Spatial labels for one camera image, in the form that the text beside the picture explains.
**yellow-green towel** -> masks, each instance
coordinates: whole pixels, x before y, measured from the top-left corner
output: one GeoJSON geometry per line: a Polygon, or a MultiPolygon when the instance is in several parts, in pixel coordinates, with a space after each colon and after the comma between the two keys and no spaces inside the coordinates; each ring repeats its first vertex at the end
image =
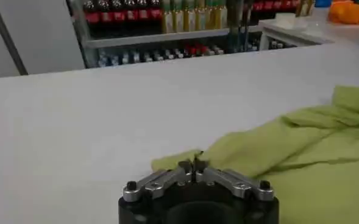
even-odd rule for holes
{"type": "MultiPolygon", "coordinates": [[[[156,159],[152,168],[172,169],[197,153],[156,159]]],[[[282,224],[358,224],[359,88],[337,86],[331,105],[229,133],[199,158],[218,169],[269,180],[280,200],[282,224]]]]}

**white table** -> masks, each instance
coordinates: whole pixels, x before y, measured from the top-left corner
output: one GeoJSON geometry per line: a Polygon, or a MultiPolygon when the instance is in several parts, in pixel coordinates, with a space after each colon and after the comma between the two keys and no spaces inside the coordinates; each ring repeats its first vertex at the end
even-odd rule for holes
{"type": "Polygon", "coordinates": [[[0,223],[113,224],[127,180],[359,85],[359,48],[251,52],[0,79],[0,223]]]}
{"type": "Polygon", "coordinates": [[[298,17],[293,27],[279,26],[275,19],[259,22],[262,31],[259,49],[269,49],[269,39],[295,46],[338,43],[359,47],[359,26],[327,21],[328,9],[315,9],[313,16],[298,17]]]}

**gray shelf edge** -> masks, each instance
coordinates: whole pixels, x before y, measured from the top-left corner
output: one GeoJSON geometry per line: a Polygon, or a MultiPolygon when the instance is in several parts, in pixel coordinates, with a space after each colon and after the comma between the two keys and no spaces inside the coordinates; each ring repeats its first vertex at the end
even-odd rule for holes
{"type": "Polygon", "coordinates": [[[186,40],[203,37],[218,37],[229,33],[229,29],[202,30],[194,32],[165,33],[137,37],[110,38],[101,40],[84,40],[83,46],[87,48],[116,47],[130,44],[155,43],[161,41],[186,40]]]}

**black screw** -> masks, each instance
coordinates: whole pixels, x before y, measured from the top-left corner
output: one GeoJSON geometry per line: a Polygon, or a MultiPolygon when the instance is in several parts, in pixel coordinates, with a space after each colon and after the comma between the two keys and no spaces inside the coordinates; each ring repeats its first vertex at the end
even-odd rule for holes
{"type": "Polygon", "coordinates": [[[262,190],[270,190],[270,182],[266,180],[260,181],[259,188],[262,190]]]}
{"type": "Polygon", "coordinates": [[[128,189],[128,191],[134,191],[137,189],[137,183],[136,181],[129,181],[127,184],[126,184],[126,189],[128,189]]]}

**orange object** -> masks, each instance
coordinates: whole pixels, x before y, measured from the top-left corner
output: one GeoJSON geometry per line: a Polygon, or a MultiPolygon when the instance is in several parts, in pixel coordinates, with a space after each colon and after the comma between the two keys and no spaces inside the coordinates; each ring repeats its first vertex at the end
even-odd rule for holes
{"type": "Polygon", "coordinates": [[[352,1],[333,2],[328,19],[333,23],[359,24],[359,5],[352,1]]]}

